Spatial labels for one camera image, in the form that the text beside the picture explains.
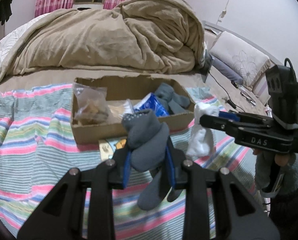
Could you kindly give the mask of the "right hand grey glove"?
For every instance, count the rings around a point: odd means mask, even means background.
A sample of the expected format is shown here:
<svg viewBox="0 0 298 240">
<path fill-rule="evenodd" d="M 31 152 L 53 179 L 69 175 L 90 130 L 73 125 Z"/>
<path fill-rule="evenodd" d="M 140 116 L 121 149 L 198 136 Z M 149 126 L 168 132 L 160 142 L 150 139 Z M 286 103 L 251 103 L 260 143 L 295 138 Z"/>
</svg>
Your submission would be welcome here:
<svg viewBox="0 0 298 240">
<path fill-rule="evenodd" d="M 298 154 L 273 154 L 254 150 L 256 155 L 255 183 L 261 195 L 274 198 L 298 189 Z"/>
</svg>

